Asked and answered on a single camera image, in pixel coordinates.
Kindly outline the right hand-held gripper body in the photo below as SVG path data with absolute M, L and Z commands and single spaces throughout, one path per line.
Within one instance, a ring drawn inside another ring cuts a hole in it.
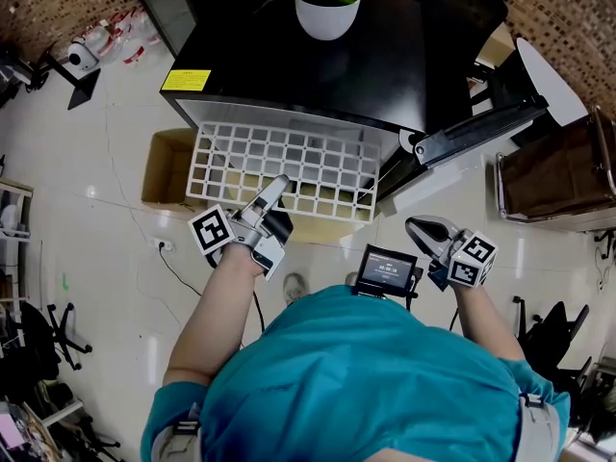
M 497 254 L 498 246 L 485 235 L 464 229 L 431 261 L 427 276 L 440 290 L 450 284 L 477 288 L 485 282 Z

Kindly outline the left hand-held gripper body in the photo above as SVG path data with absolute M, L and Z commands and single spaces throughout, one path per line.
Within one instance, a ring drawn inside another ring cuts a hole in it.
M 277 201 L 258 194 L 242 209 L 223 210 L 216 204 L 192 218 L 189 227 L 208 264 L 215 269 L 226 246 L 242 244 L 270 280 L 285 256 L 284 245 L 293 231 L 290 221 L 280 221 L 271 213 Z

